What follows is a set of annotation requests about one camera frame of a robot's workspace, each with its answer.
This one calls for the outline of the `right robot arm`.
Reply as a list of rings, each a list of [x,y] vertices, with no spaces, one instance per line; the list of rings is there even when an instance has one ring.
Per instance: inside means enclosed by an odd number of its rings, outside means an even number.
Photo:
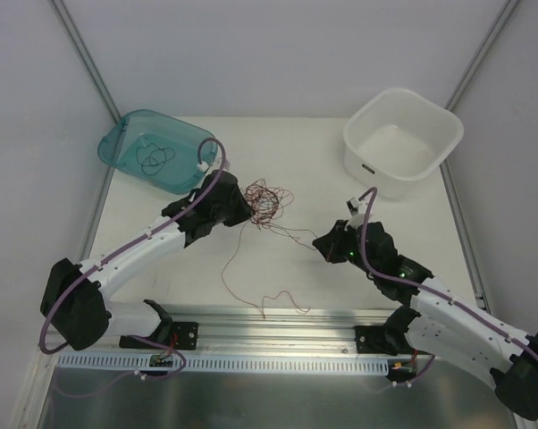
[[[339,220],[313,241],[324,260],[361,269],[399,307],[381,326],[356,329],[358,349],[435,355],[488,385],[512,413],[538,420],[538,332],[529,334],[453,295],[401,255],[379,222]]]

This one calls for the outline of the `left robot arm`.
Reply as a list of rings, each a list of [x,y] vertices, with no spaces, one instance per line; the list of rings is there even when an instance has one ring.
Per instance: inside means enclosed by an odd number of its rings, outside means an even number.
[[[172,202],[144,231],[98,257],[74,264],[64,258],[53,265],[39,311],[45,325],[39,335],[44,353],[46,331],[54,327],[64,345],[84,350],[103,337],[117,337],[124,349],[166,348],[180,338],[169,313],[152,299],[113,301],[130,279],[151,263],[182,251],[221,224],[248,221],[253,208],[238,179],[225,170],[208,174],[202,185]]]

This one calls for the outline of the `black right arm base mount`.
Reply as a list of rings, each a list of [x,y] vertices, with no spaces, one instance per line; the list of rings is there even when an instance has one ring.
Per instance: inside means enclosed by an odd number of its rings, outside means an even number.
[[[410,324],[420,314],[409,307],[397,308],[383,324],[355,325],[357,354],[413,355],[414,348],[405,338]]]

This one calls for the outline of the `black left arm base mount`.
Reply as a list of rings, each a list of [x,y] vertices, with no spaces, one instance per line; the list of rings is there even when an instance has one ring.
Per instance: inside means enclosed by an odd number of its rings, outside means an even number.
[[[121,349],[168,349],[195,350],[198,343],[197,322],[174,321],[172,316],[152,299],[145,299],[144,305],[159,318],[159,324],[146,336],[141,334],[123,335],[119,340]]]

